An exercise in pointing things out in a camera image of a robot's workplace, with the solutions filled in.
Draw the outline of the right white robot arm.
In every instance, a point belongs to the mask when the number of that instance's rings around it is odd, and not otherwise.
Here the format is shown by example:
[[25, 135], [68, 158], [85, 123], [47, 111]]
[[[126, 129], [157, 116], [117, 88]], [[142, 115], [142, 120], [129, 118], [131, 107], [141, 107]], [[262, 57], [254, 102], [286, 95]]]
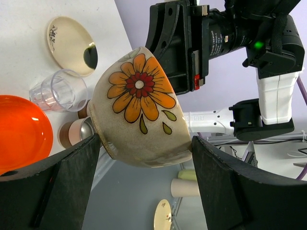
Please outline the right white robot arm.
[[146, 47], [177, 95], [198, 90], [209, 60], [245, 48], [244, 67], [257, 73], [258, 98], [212, 112], [189, 113], [191, 132], [255, 141], [294, 130], [292, 95], [305, 50], [290, 15], [296, 0], [227, 0], [225, 10], [174, 0], [150, 7]]

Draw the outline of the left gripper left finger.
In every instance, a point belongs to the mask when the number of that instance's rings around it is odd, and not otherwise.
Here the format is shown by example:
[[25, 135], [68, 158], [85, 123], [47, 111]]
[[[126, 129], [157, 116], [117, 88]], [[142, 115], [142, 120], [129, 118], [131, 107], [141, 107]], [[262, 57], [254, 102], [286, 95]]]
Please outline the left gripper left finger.
[[100, 152], [97, 134], [0, 176], [2, 230], [80, 230]]

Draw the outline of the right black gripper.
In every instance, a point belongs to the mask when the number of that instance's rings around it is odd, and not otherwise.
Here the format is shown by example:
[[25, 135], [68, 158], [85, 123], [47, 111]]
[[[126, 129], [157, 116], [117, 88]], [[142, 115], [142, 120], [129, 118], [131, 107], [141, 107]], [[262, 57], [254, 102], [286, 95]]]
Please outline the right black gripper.
[[[209, 60], [241, 48], [242, 65], [259, 79], [301, 71], [305, 49], [290, 12], [296, 0], [227, 0], [224, 11], [176, 0], [150, 6], [145, 47], [157, 58], [175, 94], [198, 90]], [[193, 51], [189, 65], [188, 52]]]

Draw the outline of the floral ceramic bowl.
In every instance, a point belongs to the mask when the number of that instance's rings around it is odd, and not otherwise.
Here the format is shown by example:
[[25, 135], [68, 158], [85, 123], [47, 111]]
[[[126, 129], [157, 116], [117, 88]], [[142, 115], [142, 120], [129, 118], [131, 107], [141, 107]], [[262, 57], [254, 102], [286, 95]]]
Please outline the floral ceramic bowl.
[[102, 74], [87, 109], [114, 160], [159, 168], [192, 158], [191, 137], [177, 96], [158, 60], [143, 46]]

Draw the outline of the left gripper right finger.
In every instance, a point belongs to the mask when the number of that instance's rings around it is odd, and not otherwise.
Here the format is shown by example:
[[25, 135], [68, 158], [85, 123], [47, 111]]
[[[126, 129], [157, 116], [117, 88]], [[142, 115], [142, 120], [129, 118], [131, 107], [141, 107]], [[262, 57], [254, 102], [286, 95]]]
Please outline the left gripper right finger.
[[208, 229], [306, 229], [305, 181], [254, 167], [198, 136], [192, 157]]

